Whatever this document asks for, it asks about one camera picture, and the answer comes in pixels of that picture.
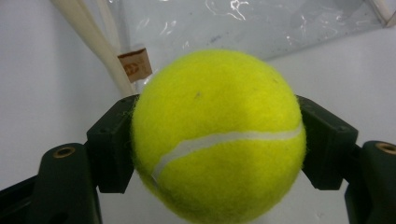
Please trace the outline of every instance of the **brown tag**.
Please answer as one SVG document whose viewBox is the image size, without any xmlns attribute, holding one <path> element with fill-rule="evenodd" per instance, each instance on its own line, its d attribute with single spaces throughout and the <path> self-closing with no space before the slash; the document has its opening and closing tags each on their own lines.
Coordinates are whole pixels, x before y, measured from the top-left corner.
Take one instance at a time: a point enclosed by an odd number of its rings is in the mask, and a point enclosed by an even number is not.
<svg viewBox="0 0 396 224">
<path fill-rule="evenodd" d="M 122 54 L 119 59 L 131 83 L 139 79 L 145 79 L 152 74 L 146 49 Z"/>
</svg>

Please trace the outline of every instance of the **tennis ball felt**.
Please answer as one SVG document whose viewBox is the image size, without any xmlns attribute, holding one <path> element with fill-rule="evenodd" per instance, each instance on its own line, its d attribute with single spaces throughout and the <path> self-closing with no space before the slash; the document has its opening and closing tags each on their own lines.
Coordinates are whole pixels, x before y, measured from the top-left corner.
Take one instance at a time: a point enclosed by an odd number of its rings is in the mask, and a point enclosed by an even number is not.
<svg viewBox="0 0 396 224">
<path fill-rule="evenodd" d="M 305 155 L 296 96 L 268 64 L 202 50 L 143 89 L 132 121 L 144 184 L 180 217 L 244 223 L 288 192 Z"/>
</svg>

